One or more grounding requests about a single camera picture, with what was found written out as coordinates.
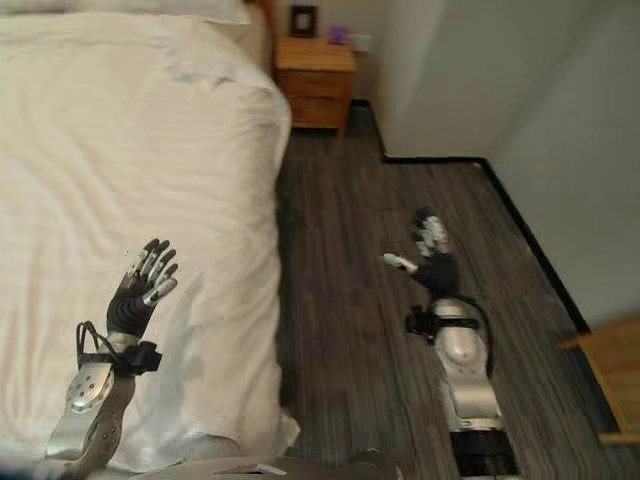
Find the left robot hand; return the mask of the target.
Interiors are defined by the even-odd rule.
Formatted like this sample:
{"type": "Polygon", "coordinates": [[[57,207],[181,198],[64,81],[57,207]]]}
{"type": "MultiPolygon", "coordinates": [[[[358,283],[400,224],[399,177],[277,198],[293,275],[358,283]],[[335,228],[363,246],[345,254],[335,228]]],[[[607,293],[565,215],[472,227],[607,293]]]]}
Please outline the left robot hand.
{"type": "Polygon", "coordinates": [[[177,286],[176,250],[152,239],[134,257],[107,309],[107,333],[141,338],[158,303],[177,286]]]}

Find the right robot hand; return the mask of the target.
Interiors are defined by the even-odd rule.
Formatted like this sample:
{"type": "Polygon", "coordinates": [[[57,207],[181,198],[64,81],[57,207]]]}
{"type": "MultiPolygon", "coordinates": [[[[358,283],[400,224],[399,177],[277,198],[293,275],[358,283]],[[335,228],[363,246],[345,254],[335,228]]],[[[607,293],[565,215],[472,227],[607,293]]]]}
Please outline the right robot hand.
{"type": "Polygon", "coordinates": [[[384,253],[385,264],[403,271],[429,291],[432,298],[453,297],[459,293],[458,265],[449,235],[439,216],[428,208],[420,208],[414,217],[416,230],[412,238],[424,262],[417,264],[395,253],[384,253]]]}

